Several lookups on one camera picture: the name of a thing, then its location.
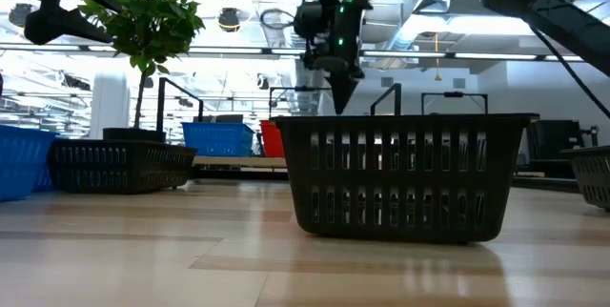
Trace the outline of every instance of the wooden shelf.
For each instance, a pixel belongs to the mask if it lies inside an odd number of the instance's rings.
[[[253,168],[286,168],[284,158],[196,156],[193,165],[235,165]]]

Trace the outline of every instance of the wooden floor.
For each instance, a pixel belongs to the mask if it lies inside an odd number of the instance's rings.
[[[284,183],[0,204],[2,307],[610,306],[610,215],[515,189],[473,246],[318,238]]]

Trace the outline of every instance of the plant pot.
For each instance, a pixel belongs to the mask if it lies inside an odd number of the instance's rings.
[[[140,129],[104,129],[104,140],[145,140],[165,142],[165,132],[140,130]]]

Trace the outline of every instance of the potted plant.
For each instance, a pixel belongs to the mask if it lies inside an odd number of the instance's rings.
[[[78,7],[85,17],[112,36],[114,56],[127,54],[132,67],[141,72],[133,129],[112,129],[109,133],[113,138],[164,141],[163,130],[139,129],[144,85],[155,72],[169,74],[163,63],[178,54],[188,54],[194,37],[205,29],[196,15],[199,4],[189,0],[117,1],[124,6],[120,13],[108,11],[92,0],[85,0]]]

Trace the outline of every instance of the green leaves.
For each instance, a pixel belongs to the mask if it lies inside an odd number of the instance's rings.
[[[198,3],[189,0],[118,0],[125,10],[107,11],[92,0],[78,6],[86,18],[97,20],[114,39],[115,56],[125,53],[130,64],[148,77],[169,70],[159,65],[178,58],[191,47],[199,30],[205,29],[197,13]]]
[[[149,76],[152,76],[155,71],[156,71],[156,64],[154,64],[153,61],[151,61],[148,63],[148,67],[142,71],[142,74],[144,74],[145,77],[149,77]]]
[[[156,68],[161,73],[170,74],[170,71],[166,67],[164,67],[163,65],[157,65]]]

